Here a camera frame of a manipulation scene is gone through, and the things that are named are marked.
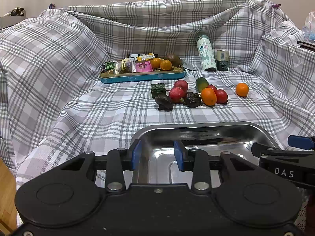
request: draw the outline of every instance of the red radish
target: red radish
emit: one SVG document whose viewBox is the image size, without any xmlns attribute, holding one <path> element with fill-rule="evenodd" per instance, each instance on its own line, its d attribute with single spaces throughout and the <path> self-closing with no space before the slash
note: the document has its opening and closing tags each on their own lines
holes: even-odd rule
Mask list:
<svg viewBox="0 0 315 236">
<path fill-rule="evenodd" d="M 186 93 L 180 87 L 175 87 L 170 90 L 170 98 L 173 103 L 180 103 L 180 99 L 184 98 L 185 96 L 186 96 Z"/>
<path fill-rule="evenodd" d="M 227 93 L 224 90 L 217 90 L 217 104 L 225 104 L 227 102 Z"/>
<path fill-rule="evenodd" d="M 217 91 L 217 88 L 214 85 L 208 85 L 207 88 L 213 89 L 215 93 Z"/>
<path fill-rule="evenodd" d="M 184 80 L 178 80 L 177 82 L 174 83 L 174 88 L 175 87 L 180 87 L 183 89 L 183 91 L 185 93 L 187 93 L 187 90 L 188 90 L 188 83 Z"/>
</svg>

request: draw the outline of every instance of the plaid cloth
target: plaid cloth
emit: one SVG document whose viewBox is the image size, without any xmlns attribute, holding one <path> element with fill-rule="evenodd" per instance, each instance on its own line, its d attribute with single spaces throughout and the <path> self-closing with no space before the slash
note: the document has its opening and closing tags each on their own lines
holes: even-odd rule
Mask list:
<svg viewBox="0 0 315 236">
<path fill-rule="evenodd" d="M 230 52 L 229 72 L 199 69 L 196 35 Z M 153 124 L 250 121 L 280 147 L 314 132 L 315 55 L 297 47 L 303 33 L 269 0 L 155 0 L 46 10 L 0 31 L 0 156 L 17 187 L 84 152 L 128 147 Z M 131 53 L 175 53 L 190 62 L 185 80 L 205 77 L 227 105 L 158 111 L 150 84 L 102 84 L 108 60 Z M 239 82 L 249 95 L 234 92 Z M 98 174 L 97 183 L 104 181 Z"/>
</svg>

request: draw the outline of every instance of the silver baking pan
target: silver baking pan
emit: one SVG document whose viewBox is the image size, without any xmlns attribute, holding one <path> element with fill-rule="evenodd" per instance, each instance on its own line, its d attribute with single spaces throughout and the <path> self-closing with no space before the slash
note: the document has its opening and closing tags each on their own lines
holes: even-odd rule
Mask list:
<svg viewBox="0 0 315 236">
<path fill-rule="evenodd" d="M 199 148 L 209 155 L 220 156 L 230 151 L 258 165 L 251 145 L 258 142 L 271 147 L 277 143 L 262 127 L 250 122 L 153 125 L 138 131 L 132 138 L 142 141 L 139 167 L 124 173 L 126 186 L 133 183 L 187 183 L 191 187 L 193 173 L 181 172 L 174 157 L 174 140 L 186 148 Z M 220 186 L 218 171 L 211 171 L 212 187 Z"/>
</svg>

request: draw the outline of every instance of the tangerine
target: tangerine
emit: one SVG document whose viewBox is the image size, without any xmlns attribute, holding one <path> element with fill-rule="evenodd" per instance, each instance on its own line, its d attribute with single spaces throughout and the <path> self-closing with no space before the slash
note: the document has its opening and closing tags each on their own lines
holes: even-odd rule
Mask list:
<svg viewBox="0 0 315 236">
<path fill-rule="evenodd" d="M 161 60 L 158 57 L 155 57 L 151 60 L 151 66 L 153 69 L 157 69 L 160 67 Z"/>
<path fill-rule="evenodd" d="M 244 97 L 246 98 L 249 92 L 249 88 L 248 85 L 245 83 L 239 83 L 237 84 L 236 88 L 235 88 L 235 92 L 236 94 L 238 94 L 240 97 Z"/>
<path fill-rule="evenodd" d="M 163 71 L 169 71 L 172 69 L 172 62 L 167 59 L 164 59 L 161 61 L 160 68 Z"/>
<path fill-rule="evenodd" d="M 200 93 L 201 99 L 207 106 L 213 106 L 216 103 L 216 94 L 213 89 L 205 88 Z"/>
</svg>

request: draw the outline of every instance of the purple clip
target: purple clip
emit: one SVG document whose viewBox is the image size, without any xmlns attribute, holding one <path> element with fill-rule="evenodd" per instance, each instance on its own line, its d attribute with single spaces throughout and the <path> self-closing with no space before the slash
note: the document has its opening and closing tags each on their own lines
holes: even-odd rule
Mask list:
<svg viewBox="0 0 315 236">
<path fill-rule="evenodd" d="M 277 4 L 274 4 L 272 7 L 277 10 L 280 6 L 281 6 L 281 3 L 277 3 Z"/>
</svg>

